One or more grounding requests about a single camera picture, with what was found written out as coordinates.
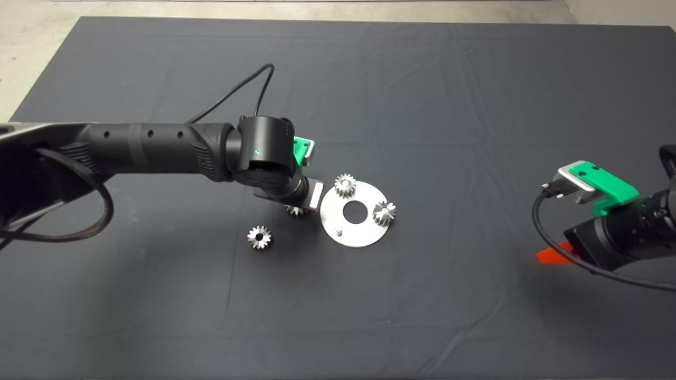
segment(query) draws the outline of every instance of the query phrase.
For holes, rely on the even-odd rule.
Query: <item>disc center hole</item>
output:
[[[343,216],[352,224],[360,224],[366,220],[368,210],[360,201],[349,201],[343,207]]]

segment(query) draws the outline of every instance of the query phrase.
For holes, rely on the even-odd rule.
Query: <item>circular metal disc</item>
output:
[[[350,223],[343,215],[346,204],[357,201],[366,206],[366,220],[359,224]],[[380,240],[387,232],[387,226],[379,226],[373,220],[373,209],[378,202],[387,201],[383,193],[373,185],[357,181],[354,194],[348,198],[340,197],[334,188],[324,195],[319,214],[322,226],[331,239],[347,247],[366,247]]]

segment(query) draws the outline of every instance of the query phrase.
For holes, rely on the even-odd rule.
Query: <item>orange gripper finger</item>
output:
[[[568,241],[563,241],[558,244],[559,247],[563,248],[564,251],[573,253],[573,246]],[[547,248],[544,251],[537,253],[537,260],[540,261],[540,264],[561,264],[561,265],[572,265],[573,263],[567,258],[561,256],[554,248]]]

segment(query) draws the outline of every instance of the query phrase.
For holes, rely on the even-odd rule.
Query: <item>gear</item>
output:
[[[379,202],[373,209],[373,220],[381,226],[389,226],[396,215],[397,206],[392,202]]]
[[[249,231],[247,241],[257,251],[262,251],[272,243],[272,234],[265,226],[256,226]]]
[[[305,215],[308,214],[307,210],[305,210],[304,208],[300,208],[300,207],[286,205],[286,206],[284,206],[284,209],[286,209],[287,214],[294,219],[304,218]]]
[[[343,198],[349,198],[354,194],[354,189],[357,187],[357,180],[351,174],[341,174],[336,177],[335,189],[336,193]]]

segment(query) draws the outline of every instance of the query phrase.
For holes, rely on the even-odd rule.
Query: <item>black tablecloth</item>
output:
[[[676,298],[543,266],[530,208],[590,160],[643,194],[676,142],[666,27],[83,18],[15,121],[182,122],[266,62],[262,113],[397,205],[363,249],[317,217],[198,175],[119,175],[111,225],[0,254],[0,377],[579,378],[676,375]],[[209,117],[251,114],[262,80]],[[95,195],[32,231],[95,220]],[[591,216],[548,202],[560,231]],[[258,254],[246,232],[270,227]],[[622,272],[669,280],[676,260]]]

